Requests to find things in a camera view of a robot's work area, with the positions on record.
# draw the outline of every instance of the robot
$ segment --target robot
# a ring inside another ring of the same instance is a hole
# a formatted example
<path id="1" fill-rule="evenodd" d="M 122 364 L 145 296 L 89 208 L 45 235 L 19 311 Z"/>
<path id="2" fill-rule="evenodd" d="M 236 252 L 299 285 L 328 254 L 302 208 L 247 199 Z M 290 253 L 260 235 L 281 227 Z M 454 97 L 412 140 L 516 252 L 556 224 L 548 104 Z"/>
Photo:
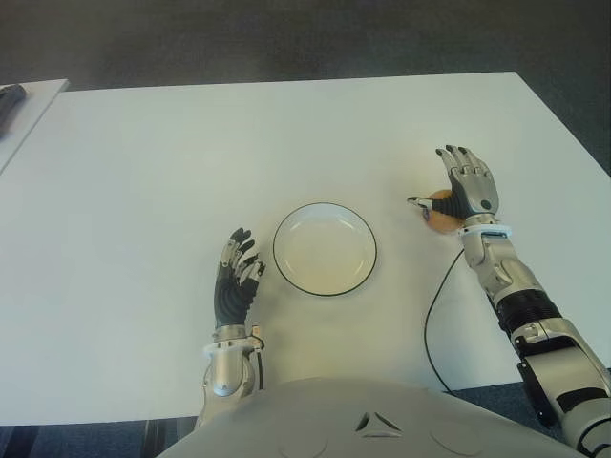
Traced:
<path id="1" fill-rule="evenodd" d="M 495 218 L 498 195 L 486 164 L 463 147 L 436 152 L 451 195 L 408 202 L 464 220 L 465 259 L 516 351 L 517 370 L 539 420 L 546 426 L 560 423 L 566 445 L 424 388 L 307 379 L 255 390 L 250 357 L 258 357 L 261 381 L 263 341 L 258 327 L 246 332 L 245 319 L 265 266 L 257 255 L 246 258 L 254 241 L 239 229 L 221 254 L 204 408 L 195 430 L 160 456 L 611 457 L 609 372 L 519 260 L 510 229 Z"/>

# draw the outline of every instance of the wire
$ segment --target wire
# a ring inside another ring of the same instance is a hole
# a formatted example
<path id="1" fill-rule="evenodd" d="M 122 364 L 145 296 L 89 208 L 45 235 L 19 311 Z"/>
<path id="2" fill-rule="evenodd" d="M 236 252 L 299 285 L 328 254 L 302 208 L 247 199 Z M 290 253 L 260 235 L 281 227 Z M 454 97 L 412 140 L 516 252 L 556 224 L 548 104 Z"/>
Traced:
<path id="1" fill-rule="evenodd" d="M 424 320 L 424 349 L 427 352 L 427 359 L 429 360 L 429 364 L 431 365 L 432 371 L 437 376 L 437 379 L 439 379 L 439 382 L 441 382 L 441 384 L 446 388 L 446 391 L 448 392 L 448 394 L 451 394 L 454 397 L 456 396 L 456 394 L 446 385 L 446 383 L 443 381 L 443 379 L 439 375 L 439 372 L 437 372 L 437 368 L 435 367 L 435 364 L 432 362 L 431 352 L 429 350 L 429 341 L 427 340 L 427 331 L 429 330 L 429 318 L 431 317 L 432 308 L 435 305 L 437 298 L 439 297 L 439 293 L 441 293 L 441 289 L 443 288 L 443 285 L 446 284 L 446 280 L 448 279 L 450 272 L 452 272 L 452 269 L 455 266 L 456 262 L 458 261 L 458 258 L 460 258 L 460 255 L 462 255 L 464 252 L 465 252 L 464 249 L 460 250 L 460 252 L 456 255 L 456 257 L 452 261 L 452 264 L 450 264 L 450 267 L 448 268 L 446 275 L 444 275 L 443 280 L 441 281 L 441 283 L 439 284 L 439 287 L 437 288 L 437 292 L 435 293 L 435 296 L 432 298 L 431 305 L 429 306 L 429 311 L 427 312 L 427 318 Z"/>
<path id="2" fill-rule="evenodd" d="M 257 365 L 259 366 L 259 389 L 263 389 L 263 361 L 261 351 L 257 352 Z"/>

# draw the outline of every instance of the plate rim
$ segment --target plate rim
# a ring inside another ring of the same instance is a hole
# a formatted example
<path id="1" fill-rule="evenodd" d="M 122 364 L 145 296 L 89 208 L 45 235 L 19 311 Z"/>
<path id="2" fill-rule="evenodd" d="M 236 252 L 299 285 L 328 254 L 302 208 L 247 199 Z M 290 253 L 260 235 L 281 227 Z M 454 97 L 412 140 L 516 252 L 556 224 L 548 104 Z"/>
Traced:
<path id="1" fill-rule="evenodd" d="M 280 231 L 280 228 L 282 227 L 282 225 L 284 224 L 284 222 L 294 213 L 299 212 L 300 210 L 302 210 L 303 208 L 312 206 L 312 205 L 334 205 L 336 207 L 342 207 L 345 210 L 348 210 L 349 212 L 353 213 L 354 215 L 357 216 L 358 219 L 360 219 L 363 223 L 365 223 L 365 225 L 367 226 L 367 228 L 369 229 L 369 233 L 371 234 L 371 238 L 373 239 L 373 263 L 371 264 L 371 268 L 368 271 L 368 273 L 365 275 L 365 277 L 359 281 L 357 284 L 355 284 L 354 286 L 352 286 L 350 289 L 347 289 L 346 291 L 342 291 L 339 293 L 331 293 L 331 294 L 324 294 L 324 293 L 315 293 L 312 291 L 308 291 L 306 289 L 303 289 L 301 286 L 298 286 L 297 284 L 293 283 L 283 272 L 283 269 L 280 267 L 280 264 L 278 264 L 278 258 L 276 257 L 276 238 L 278 237 L 278 232 Z M 350 291 L 354 291 L 356 288 L 358 288 L 359 286 L 361 286 L 365 281 L 367 281 L 367 279 L 371 276 L 371 273 L 373 272 L 373 269 L 375 268 L 375 264 L 378 261 L 378 243 L 377 240 L 375 239 L 375 234 L 373 234 L 373 230 L 371 230 L 371 226 L 369 226 L 369 224 L 367 223 L 367 221 L 357 212 L 355 212 L 354 210 L 352 210 L 351 208 L 346 207 L 346 205 L 342 205 L 339 203 L 335 203 L 335 202 L 327 202 L 327 201 L 318 201 L 318 202 L 310 202 L 307 203 L 305 205 L 302 205 L 300 207 L 297 207 L 295 210 L 291 211 L 290 213 L 288 213 L 282 221 L 280 221 L 280 224 L 278 224 L 278 227 L 276 228 L 276 232 L 274 233 L 274 238 L 272 240 L 271 243 L 271 251 L 272 251 L 272 257 L 274 258 L 274 263 L 276 264 L 276 267 L 278 268 L 278 271 L 280 272 L 280 275 L 283 276 L 283 278 L 288 281 L 291 285 L 293 285 L 294 287 L 296 287 L 297 289 L 299 289 L 300 291 L 303 291 L 304 293 L 310 294 L 312 296 L 318 296 L 318 297 L 322 297 L 322 298 L 332 298 L 335 296 L 342 296 L 346 293 L 349 293 Z"/>

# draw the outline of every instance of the silver metal arm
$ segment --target silver metal arm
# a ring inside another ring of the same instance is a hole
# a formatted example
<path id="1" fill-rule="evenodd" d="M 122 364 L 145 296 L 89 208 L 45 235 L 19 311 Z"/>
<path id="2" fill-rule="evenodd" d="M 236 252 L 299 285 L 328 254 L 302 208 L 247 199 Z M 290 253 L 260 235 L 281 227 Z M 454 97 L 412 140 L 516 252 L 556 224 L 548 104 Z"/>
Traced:
<path id="1" fill-rule="evenodd" d="M 567 443 L 588 456 L 608 452 L 609 372 L 519 260 L 509 235 L 493 215 L 467 218 L 467 263 L 520 357 L 517 368 L 539 420 L 546 426 L 560 422 Z"/>
<path id="2" fill-rule="evenodd" d="M 253 392 L 256 376 L 250 356 L 253 352 L 261 353 L 263 349 L 258 326 L 252 327 L 249 336 L 246 336 L 243 325 L 223 326 L 215 331 L 213 337 L 214 343 L 204 348 L 210 357 L 210 365 L 203 377 L 204 406 L 196 427 L 236 408 L 242 398 Z"/>
<path id="3" fill-rule="evenodd" d="M 250 355 L 257 353 L 260 386 L 262 380 L 260 328 L 253 326 L 246 335 L 246 315 L 252 304 L 265 264 L 259 254 L 248 257 L 254 246 L 250 231 L 235 231 L 225 244 L 214 293 L 216 330 L 214 342 L 204 348 L 210 365 L 203 377 L 204 406 L 197 426 L 210 421 L 222 411 L 235 408 L 238 402 L 252 393 L 255 371 Z"/>

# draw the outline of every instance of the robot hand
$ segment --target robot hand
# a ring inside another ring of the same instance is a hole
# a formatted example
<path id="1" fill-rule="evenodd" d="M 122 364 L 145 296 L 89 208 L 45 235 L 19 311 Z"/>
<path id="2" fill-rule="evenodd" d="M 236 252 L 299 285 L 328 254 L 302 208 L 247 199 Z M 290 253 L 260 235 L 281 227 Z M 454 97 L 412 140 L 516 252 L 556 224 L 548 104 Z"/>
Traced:
<path id="1" fill-rule="evenodd" d="M 234 232 L 225 245 L 219 263 L 219 273 L 214 291 L 214 311 L 217 328 L 230 324 L 244 325 L 265 264 L 259 254 L 242 260 L 255 241 L 248 240 L 250 231 L 242 228 Z"/>
<path id="2" fill-rule="evenodd" d="M 493 174 L 483 160 L 462 146 L 447 145 L 436 150 L 443 160 L 452 184 L 447 198 L 408 198 L 408 202 L 458 219 L 491 214 L 498 210 Z"/>

